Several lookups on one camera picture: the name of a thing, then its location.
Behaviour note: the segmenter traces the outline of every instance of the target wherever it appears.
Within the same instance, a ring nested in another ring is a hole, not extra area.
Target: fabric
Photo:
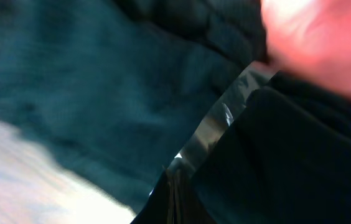
[[[0,0],[0,120],[139,212],[265,48],[251,1]]]
[[[351,223],[351,103],[278,73],[192,178],[218,223]]]
[[[351,1],[261,3],[277,66],[351,100]]]

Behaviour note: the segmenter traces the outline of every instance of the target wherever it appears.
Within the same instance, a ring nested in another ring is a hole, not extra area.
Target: garment
[[[278,73],[192,183],[218,223],[351,223],[351,103]]]
[[[0,0],[0,120],[139,212],[265,48],[251,1]]]

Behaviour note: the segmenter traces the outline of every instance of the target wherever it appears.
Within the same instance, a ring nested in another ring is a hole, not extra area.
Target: black pointed object
[[[185,168],[167,169],[131,224],[216,224],[194,192]]]

